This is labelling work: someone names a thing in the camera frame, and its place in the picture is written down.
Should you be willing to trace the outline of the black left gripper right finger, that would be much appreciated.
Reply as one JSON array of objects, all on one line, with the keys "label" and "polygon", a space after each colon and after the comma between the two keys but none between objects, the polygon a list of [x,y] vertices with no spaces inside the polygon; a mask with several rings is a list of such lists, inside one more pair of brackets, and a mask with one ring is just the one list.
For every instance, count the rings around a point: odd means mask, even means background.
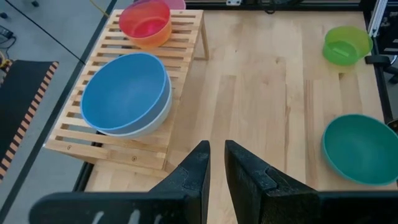
[{"label": "black left gripper right finger", "polygon": [[224,161],[239,224],[398,224],[398,191],[317,191],[232,140]]}]

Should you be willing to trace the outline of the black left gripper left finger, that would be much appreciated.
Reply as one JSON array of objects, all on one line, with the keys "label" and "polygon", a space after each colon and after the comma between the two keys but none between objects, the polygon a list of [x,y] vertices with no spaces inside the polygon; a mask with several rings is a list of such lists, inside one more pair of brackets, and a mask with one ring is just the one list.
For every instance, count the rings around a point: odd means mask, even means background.
[{"label": "black left gripper left finger", "polygon": [[148,192],[62,192],[34,204],[29,224],[204,224],[210,143],[192,152]]}]

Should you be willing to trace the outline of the large white bowl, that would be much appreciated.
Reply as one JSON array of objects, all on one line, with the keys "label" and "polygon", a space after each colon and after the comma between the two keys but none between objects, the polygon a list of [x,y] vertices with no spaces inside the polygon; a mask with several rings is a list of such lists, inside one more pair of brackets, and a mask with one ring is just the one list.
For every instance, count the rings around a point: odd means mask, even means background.
[{"label": "large white bowl", "polygon": [[153,133],[157,128],[159,128],[162,123],[166,120],[170,109],[172,107],[172,90],[169,92],[169,96],[167,98],[167,102],[162,109],[162,111],[158,114],[158,116],[153,119],[150,123],[145,125],[143,128],[132,131],[130,133],[124,133],[124,134],[112,134],[112,133],[107,133],[105,131],[99,131],[101,134],[105,134],[107,136],[113,136],[117,138],[124,138],[124,139],[134,139],[138,138],[140,136],[145,136],[150,133]]}]

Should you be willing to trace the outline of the teal bowl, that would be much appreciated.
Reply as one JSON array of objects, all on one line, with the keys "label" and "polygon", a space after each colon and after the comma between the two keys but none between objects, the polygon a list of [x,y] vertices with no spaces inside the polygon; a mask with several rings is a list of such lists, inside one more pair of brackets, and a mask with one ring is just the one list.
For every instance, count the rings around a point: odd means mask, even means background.
[{"label": "teal bowl", "polygon": [[398,181],[398,134],[363,114],[344,114],[326,126],[321,150],[328,165],[344,179],[364,185]]}]

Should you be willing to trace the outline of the blue bowl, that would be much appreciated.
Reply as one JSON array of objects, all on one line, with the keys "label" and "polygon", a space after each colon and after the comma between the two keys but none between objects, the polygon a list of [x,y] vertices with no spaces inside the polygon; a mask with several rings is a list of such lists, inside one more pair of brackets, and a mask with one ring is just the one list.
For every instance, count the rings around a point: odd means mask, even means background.
[{"label": "blue bowl", "polygon": [[160,115],[170,89],[170,78],[158,57],[142,52],[123,55],[102,66],[88,82],[81,115],[103,133],[131,133]]}]

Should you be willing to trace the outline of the yellow translucent bowl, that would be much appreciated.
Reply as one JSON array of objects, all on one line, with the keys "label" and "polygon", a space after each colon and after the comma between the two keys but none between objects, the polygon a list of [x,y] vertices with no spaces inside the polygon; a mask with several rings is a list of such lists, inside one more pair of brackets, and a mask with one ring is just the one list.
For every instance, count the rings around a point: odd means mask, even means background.
[{"label": "yellow translucent bowl", "polygon": [[119,21],[119,27],[126,37],[142,49],[152,49],[166,43],[171,35],[170,19],[150,17],[138,21]]}]

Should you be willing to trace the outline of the green translucent bowl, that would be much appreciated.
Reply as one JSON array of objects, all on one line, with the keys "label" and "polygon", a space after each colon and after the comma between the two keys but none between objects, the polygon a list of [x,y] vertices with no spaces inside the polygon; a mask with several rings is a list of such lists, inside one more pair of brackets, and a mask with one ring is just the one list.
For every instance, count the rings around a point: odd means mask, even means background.
[{"label": "green translucent bowl", "polygon": [[365,30],[353,26],[330,29],[324,38],[323,56],[330,63],[354,65],[373,49],[373,41]]}]

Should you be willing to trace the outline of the red translucent bowl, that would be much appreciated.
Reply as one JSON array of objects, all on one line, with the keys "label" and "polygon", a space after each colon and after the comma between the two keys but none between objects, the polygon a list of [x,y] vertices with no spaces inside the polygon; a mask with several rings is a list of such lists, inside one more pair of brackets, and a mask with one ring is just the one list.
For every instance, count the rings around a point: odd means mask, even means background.
[{"label": "red translucent bowl", "polygon": [[119,17],[120,29],[129,37],[146,38],[161,31],[170,18],[170,8],[163,0],[138,0]]}]

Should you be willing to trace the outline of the pink bowl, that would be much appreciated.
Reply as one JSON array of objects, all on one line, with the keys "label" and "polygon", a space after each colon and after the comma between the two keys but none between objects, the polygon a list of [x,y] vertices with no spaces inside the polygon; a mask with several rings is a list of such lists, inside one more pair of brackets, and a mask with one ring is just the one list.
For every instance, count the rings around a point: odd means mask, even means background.
[{"label": "pink bowl", "polygon": [[164,0],[168,7],[172,10],[185,10],[185,0]]}]

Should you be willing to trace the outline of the wooden slatted shelf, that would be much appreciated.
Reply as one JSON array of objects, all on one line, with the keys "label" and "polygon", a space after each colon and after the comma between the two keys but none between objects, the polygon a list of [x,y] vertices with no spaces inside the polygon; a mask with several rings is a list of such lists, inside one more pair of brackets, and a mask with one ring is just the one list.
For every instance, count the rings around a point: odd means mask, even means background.
[{"label": "wooden slatted shelf", "polygon": [[133,166],[136,172],[161,174],[169,149],[176,114],[192,62],[196,59],[195,47],[203,41],[208,51],[204,12],[202,10],[173,10],[172,34],[161,47],[150,53],[161,59],[171,78],[172,108],[163,124],[153,133],[136,139],[118,138],[96,133],[83,120],[80,102],[87,83],[106,62],[122,55],[140,52],[119,29],[122,11],[115,9],[94,46],[87,65],[83,68],[45,148],[73,156],[86,162],[117,162]]}]

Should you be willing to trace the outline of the black hazard-striped floor mat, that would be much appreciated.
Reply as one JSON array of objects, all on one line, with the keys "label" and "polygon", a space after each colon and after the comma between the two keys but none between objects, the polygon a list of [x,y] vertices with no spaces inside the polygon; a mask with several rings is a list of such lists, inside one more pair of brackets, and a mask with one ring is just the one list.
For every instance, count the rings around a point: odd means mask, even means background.
[{"label": "black hazard-striped floor mat", "polygon": [[0,82],[0,183],[58,66],[57,61],[15,60],[1,68],[5,77]]}]

